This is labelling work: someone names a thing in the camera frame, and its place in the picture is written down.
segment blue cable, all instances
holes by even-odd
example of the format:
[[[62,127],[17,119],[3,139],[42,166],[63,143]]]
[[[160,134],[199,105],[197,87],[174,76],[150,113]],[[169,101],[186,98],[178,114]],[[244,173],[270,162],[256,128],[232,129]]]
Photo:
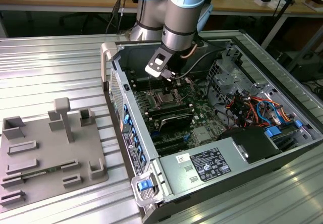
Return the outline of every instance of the blue cable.
[[[268,119],[266,119],[266,118],[262,117],[262,115],[260,114],[259,105],[260,105],[260,103],[262,103],[262,102],[266,102],[267,104],[269,104],[269,105],[274,109],[274,111],[275,111],[275,114],[276,114],[277,118],[278,118],[280,121],[283,121],[283,122],[285,123],[284,119],[282,119],[282,118],[279,116],[279,114],[278,114],[278,112],[277,112],[276,107],[275,107],[271,102],[266,101],[266,100],[260,101],[260,102],[257,104],[257,113],[258,113],[258,115],[259,115],[259,117],[260,117],[261,119],[263,119],[264,121],[268,122],[268,123],[269,123],[269,126],[272,126],[271,122],[270,122]]]

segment green circuit board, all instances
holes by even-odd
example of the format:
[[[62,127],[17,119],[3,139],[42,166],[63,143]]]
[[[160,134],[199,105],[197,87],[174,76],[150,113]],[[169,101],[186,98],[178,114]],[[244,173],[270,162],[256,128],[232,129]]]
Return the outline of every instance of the green circuit board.
[[[162,89],[134,91],[134,95],[154,145],[161,155],[213,142],[226,130],[226,126],[196,85],[187,84],[164,94]],[[180,106],[188,107],[184,110],[174,110]],[[151,117],[154,112],[161,110],[166,112],[166,116]],[[185,114],[192,118],[188,124],[178,130],[161,130],[163,119]]]

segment workbench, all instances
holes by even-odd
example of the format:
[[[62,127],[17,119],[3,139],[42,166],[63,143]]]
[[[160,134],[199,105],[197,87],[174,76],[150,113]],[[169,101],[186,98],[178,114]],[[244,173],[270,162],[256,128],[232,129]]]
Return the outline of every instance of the workbench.
[[[239,31],[212,32],[237,36],[271,72],[322,122],[322,103],[255,42]],[[71,112],[90,107],[102,141],[109,179],[106,182],[0,214],[1,223],[141,223],[119,143],[103,95],[100,46],[124,41],[116,35],[6,38],[0,41],[0,119],[23,121],[48,117],[52,101],[68,97]],[[253,77],[261,80],[262,75]],[[311,223],[323,222],[323,145],[280,170],[202,202],[161,222],[170,223]]]
[[[323,17],[303,4],[304,0],[295,0],[296,3],[286,10],[275,27],[268,34],[262,46],[266,48],[288,17]],[[116,0],[0,0],[0,11],[55,11],[55,12],[111,12]],[[253,0],[212,0],[212,15],[232,16],[272,16],[273,10],[261,7]],[[137,4],[126,0],[125,13],[136,13]],[[0,37],[5,36],[1,26]]]

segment desk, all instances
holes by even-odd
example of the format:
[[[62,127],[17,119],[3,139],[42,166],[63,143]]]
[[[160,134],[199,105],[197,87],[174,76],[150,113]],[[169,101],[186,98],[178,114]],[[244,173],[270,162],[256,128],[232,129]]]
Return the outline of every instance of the desk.
[[[323,17],[302,2],[290,6],[269,33],[262,46],[266,48],[288,17]],[[111,12],[116,0],[0,0],[0,11]],[[272,16],[273,10],[253,0],[212,0],[213,15]],[[137,12],[137,4],[126,0],[126,13]]]

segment table leg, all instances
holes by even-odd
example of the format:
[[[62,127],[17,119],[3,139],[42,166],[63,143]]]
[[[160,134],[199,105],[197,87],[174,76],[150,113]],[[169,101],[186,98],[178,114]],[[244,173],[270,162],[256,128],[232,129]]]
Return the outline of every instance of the table leg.
[[[5,29],[5,25],[0,16],[0,38],[8,37]]]
[[[288,64],[286,70],[288,72],[292,71],[294,67],[297,65],[297,62],[304,57],[304,55],[313,47],[313,45],[319,40],[323,35],[323,25],[319,28],[319,30],[312,36],[312,38],[308,41],[308,43],[302,48],[299,54],[294,57],[294,59]]]
[[[272,41],[274,36],[276,36],[277,32],[282,27],[286,19],[287,17],[283,17],[283,16],[279,18],[278,22],[275,24],[275,26],[272,28],[270,33],[267,35],[266,39],[261,44],[262,48],[266,49],[268,47],[269,43]]]

